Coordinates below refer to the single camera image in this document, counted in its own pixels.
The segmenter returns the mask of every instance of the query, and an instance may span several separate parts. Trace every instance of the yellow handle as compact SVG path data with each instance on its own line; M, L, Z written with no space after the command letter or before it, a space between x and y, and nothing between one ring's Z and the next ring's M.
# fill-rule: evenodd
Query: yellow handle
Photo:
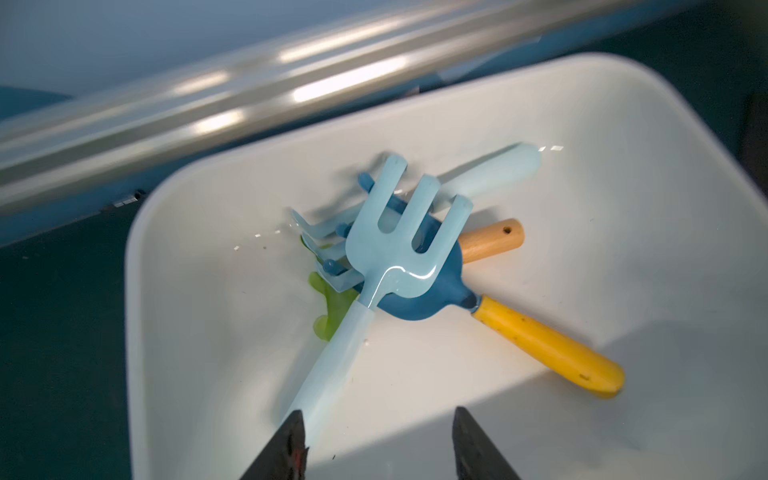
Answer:
M624 386L624 370L617 363L485 295L472 316L596 396L613 398Z

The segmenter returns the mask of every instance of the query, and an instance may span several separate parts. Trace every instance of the blue surface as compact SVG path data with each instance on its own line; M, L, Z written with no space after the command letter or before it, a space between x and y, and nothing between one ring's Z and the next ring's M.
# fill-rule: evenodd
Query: blue surface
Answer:
M69 95L0 86L0 121L69 99Z

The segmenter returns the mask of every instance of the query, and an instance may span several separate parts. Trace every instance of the gardening tool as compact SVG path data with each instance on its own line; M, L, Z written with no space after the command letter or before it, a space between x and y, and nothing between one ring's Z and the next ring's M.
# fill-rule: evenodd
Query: gardening tool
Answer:
M496 222L479 230L462 233L458 237L458 244L462 247L464 263L471 263L518 248L523 244L524 239L525 232L523 231L523 226L517 220L509 219ZM347 310L349 310L352 302L357 298L358 291L351 288L337 292L317 272L310 273L308 281L313 289L320 292L326 298L327 314L317 317L313 324L313 330L318 338L328 342L333 338L333 334L339 328L339 324L341 324Z
M415 252L413 237L440 188L436 178L425 175L394 231L383 233L379 229L379 218L406 166L407 162L401 157L391 155L387 159L379 181L349 230L346 257L363 274L365 285L287 410L302 411L310 445L346 383L373 319L373 309L387 293L397 293L402 298L426 293L472 212L472 202L457 195L430 245L421 253Z
M424 218L422 229L425 242L419 250L429 248L429 241L439 226L440 222L434 217L428 215ZM343 271L343 266L334 260L327 260L323 268L321 274L327 280L332 280L333 274ZM365 286L357 285L355 288L361 290ZM617 363L529 316L488 296L472 292L462 281L462 245L459 242L451 249L429 291L416 298L391 293L379 302L379 308L405 320L429 318L447 305L469 310L473 317L502 334L528 355L596 396L612 398L624 385L624 371Z
M523 143L512 145L445 182L435 195L430 211L439 212L444 210L449 206L449 200L456 195L463 195L472 199L481 194L490 193L504 186L511 185L514 182L530 177L540 166L541 153L536 146ZM304 233L309 237L321 240L333 235L339 224L351 224L357 218L361 208L362 204L357 204L314 225L310 225L304 220L304 217L299 212L292 210L291 213L293 219ZM343 252L343 245L338 248Z

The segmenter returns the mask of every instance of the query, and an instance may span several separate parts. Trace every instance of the metal bar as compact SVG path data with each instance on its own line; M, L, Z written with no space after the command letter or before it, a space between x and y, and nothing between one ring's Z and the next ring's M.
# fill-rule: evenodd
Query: metal bar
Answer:
M0 214L206 151L638 0L469 0L257 45L0 124Z

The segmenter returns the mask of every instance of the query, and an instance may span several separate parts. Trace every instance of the white tray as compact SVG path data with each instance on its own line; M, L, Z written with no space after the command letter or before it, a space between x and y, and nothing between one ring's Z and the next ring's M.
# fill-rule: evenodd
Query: white tray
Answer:
M237 480L323 348L288 206L318 220L358 201L382 151L409 160L408 187L516 141L545 146L540 171L476 202L470 227L517 217L527 239L465 279L620 362L626 389L593 398L458 308L379 313L307 477L454 478L457 405L524 480L764 475L768 209L664 80L578 55L166 180L127 248L134 478Z

